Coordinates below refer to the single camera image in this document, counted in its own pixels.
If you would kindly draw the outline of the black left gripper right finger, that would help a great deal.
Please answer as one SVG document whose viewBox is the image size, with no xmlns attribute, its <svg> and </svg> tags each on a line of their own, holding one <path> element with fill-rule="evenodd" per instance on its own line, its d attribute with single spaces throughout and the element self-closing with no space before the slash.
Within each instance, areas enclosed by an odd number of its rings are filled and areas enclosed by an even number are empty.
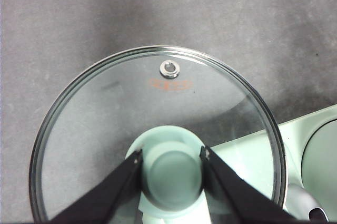
<svg viewBox="0 0 337 224">
<path fill-rule="evenodd" d="M 296 223 L 275 202 L 242 180 L 211 148 L 201 147 L 203 189 L 211 223 Z"/>
</svg>

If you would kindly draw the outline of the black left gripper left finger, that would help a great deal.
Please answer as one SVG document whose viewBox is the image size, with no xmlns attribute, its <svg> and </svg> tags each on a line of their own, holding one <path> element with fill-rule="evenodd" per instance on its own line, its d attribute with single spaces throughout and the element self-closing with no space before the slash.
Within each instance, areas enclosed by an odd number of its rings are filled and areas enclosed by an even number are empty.
<svg viewBox="0 0 337 224">
<path fill-rule="evenodd" d="M 134 151 L 101 183 L 57 214 L 51 223 L 141 223 L 142 151 Z"/>
</svg>

